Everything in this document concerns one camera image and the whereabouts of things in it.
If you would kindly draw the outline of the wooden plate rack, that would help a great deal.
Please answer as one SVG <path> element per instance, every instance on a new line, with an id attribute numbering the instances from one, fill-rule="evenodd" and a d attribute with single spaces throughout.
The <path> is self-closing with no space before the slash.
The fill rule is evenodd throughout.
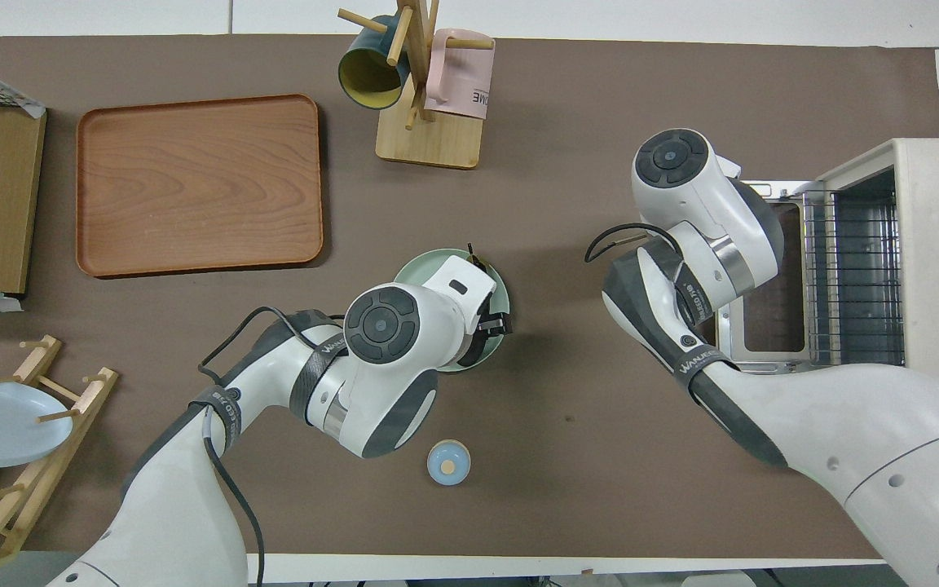
<path id="1" fill-rule="evenodd" d="M 26 384 L 55 397 L 66 410 L 38 417 L 38 422 L 71 417 L 73 430 L 48 456 L 0 468 L 0 565 L 11 561 L 22 550 L 119 378 L 116 371 L 101 368 L 83 378 L 81 391 L 71 391 L 53 382 L 49 375 L 57 353 L 62 350 L 63 343 L 59 339 L 46 335 L 34 341 L 23 341 L 21 346 L 29 351 L 29 356 L 10 376 L 0 377 L 0 383 Z"/>

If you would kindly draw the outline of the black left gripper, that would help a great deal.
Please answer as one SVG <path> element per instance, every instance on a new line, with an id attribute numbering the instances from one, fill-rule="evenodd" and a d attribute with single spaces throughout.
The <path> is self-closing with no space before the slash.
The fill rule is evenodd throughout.
<path id="1" fill-rule="evenodd" d="M 512 316 L 509 293 L 499 276 L 492 276 L 496 290 L 481 306 L 480 320 L 474 331 L 472 342 L 456 361 L 457 365 L 477 365 L 492 356 L 500 342 L 512 332 Z"/>

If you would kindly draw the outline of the brown wooden tray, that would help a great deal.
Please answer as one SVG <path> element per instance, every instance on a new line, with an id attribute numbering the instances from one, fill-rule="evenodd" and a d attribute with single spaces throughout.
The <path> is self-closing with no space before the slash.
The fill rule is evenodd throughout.
<path id="1" fill-rule="evenodd" d="M 76 264 L 143 277 L 309 263 L 324 248 L 306 95 L 127 105 L 76 126 Z"/>

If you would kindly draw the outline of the dark blue mug yellow inside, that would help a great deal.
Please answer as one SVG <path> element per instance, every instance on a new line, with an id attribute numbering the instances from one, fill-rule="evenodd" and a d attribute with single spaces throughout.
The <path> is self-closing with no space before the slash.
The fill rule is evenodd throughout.
<path id="1" fill-rule="evenodd" d="M 355 103 L 372 110 L 384 110 L 401 97 L 411 69 L 406 50 L 399 53 L 395 66 L 390 66 L 386 60 L 399 16 L 377 15 L 373 21 L 386 29 L 383 33 L 362 29 L 340 60 L 337 74 L 344 93 Z"/>

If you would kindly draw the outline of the wooden mug tree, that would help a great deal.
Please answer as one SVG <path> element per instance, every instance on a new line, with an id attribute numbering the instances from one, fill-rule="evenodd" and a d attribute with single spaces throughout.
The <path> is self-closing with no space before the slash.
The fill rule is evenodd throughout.
<path id="1" fill-rule="evenodd" d="M 425 110 L 425 82 L 431 63 L 431 47 L 437 30 L 439 0 L 396 0 L 399 23 L 386 57 L 390 66 L 406 50 L 410 75 L 401 97 L 379 113 L 375 153 L 383 160 L 473 170 L 479 163 L 484 120 Z M 384 25 L 353 11 L 339 10 L 344 21 L 362 29 L 383 31 Z M 483 49 L 480 41 L 448 41 L 457 48 Z"/>

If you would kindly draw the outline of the brown table mat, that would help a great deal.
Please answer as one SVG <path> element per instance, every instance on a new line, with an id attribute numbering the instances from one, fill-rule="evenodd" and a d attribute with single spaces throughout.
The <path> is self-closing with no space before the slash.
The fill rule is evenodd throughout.
<path id="1" fill-rule="evenodd" d="M 49 108 L 29 291 L 0 313 L 0 376 L 21 339 L 64 348 L 53 376 L 120 374 L 26 543 L 85 551 L 147 446 L 209 380 L 197 364 L 258 306 L 345 311 L 429 249 L 473 244 L 512 300 L 511 337 L 444 375 L 422 428 L 361 460 L 269 408 L 223 460 L 272 553 L 874 558 L 817 484 L 735 445 L 614 323 L 601 298 L 634 222 L 631 160 L 701 131 L 747 179 L 808 181 L 891 138 L 939 136 L 931 49 L 511 40 L 496 44 L 470 171 L 385 162 L 351 103 L 344 36 L 0 38 L 0 79 Z M 318 107 L 325 246 L 286 270 L 100 280 L 76 264 L 76 123 L 94 108 L 301 93 Z M 427 473 L 455 439 L 465 482 Z"/>

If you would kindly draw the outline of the green plate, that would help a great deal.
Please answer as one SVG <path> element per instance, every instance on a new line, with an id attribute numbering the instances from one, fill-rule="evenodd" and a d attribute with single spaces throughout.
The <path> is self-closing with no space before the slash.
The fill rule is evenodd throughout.
<path id="1" fill-rule="evenodd" d="M 422 285 L 427 282 L 428 279 L 432 277 L 434 272 L 436 272 L 441 267 L 441 265 L 443 265 L 444 261 L 446 261 L 447 258 L 451 256 L 456 256 L 466 260 L 466 249 L 428 250 L 428 252 L 422 253 L 420 256 L 417 256 L 413 258 L 413 260 L 409 261 L 409 263 L 407 263 L 405 267 L 403 267 L 402 270 L 398 272 L 398 275 L 395 277 L 395 281 L 405 284 Z M 488 271 L 486 274 L 488 274 L 489 277 L 500 277 L 499 272 L 496 271 L 490 263 L 486 264 L 488 265 Z M 444 365 L 440 371 L 453 373 L 461 370 L 467 370 L 473 367 L 473 365 L 457 365 L 457 363 L 450 363 L 448 365 Z"/>

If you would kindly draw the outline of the pink mug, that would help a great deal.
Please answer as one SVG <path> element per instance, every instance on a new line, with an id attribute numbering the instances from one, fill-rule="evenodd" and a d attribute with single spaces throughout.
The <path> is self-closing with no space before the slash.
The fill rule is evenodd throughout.
<path id="1" fill-rule="evenodd" d="M 483 49 L 457 48 L 448 41 L 480 41 Z M 493 68 L 493 38 L 467 29 L 437 29 L 425 82 L 425 110 L 486 119 Z"/>

